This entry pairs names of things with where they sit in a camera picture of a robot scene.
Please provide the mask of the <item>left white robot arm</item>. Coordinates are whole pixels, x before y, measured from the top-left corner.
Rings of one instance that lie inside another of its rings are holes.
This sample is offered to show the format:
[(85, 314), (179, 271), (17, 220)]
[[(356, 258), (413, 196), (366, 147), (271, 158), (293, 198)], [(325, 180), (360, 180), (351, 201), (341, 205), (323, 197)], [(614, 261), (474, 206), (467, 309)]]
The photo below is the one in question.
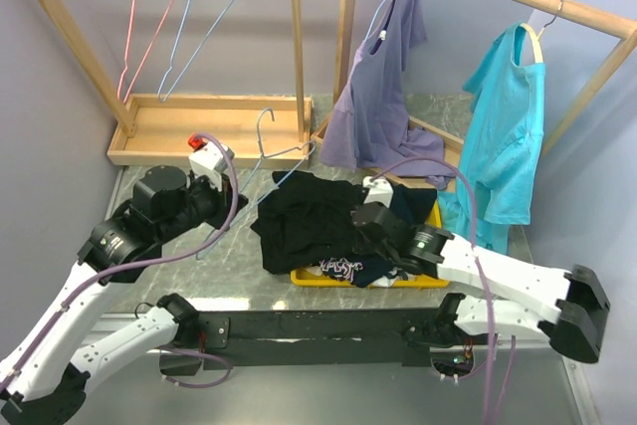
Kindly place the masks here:
[(92, 345), (84, 343), (117, 297), (165, 244), (208, 224), (221, 237), (247, 203), (236, 172), (155, 166), (133, 195), (92, 231), (54, 302), (1, 362), (1, 415), (9, 424), (65, 424), (104, 380), (146, 352), (185, 347), (199, 333), (199, 312), (173, 293)]

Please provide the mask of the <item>black tank top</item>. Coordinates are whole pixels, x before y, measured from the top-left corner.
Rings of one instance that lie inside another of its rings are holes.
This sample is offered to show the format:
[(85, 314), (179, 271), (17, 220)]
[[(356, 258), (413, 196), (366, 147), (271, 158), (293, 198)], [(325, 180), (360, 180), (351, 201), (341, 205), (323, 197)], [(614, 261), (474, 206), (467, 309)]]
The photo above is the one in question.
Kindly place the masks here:
[(260, 238), (263, 269), (283, 275), (330, 258), (377, 255), (353, 252), (351, 215), (365, 196), (361, 184), (293, 172), (258, 205), (251, 225)]

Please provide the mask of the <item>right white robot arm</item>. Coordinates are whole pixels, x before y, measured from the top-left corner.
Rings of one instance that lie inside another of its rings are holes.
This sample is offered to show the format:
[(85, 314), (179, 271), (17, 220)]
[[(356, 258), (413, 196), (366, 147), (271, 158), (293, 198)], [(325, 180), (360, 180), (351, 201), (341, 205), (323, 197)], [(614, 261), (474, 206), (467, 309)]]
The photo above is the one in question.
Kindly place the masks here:
[(358, 207), (352, 223), (367, 245), (393, 266), (483, 291), (480, 299), (453, 294), (444, 300), (435, 323), (445, 342), (488, 333), (546, 338), (567, 358), (598, 362), (611, 304), (593, 270), (516, 260), (440, 228), (410, 226), (378, 202)]

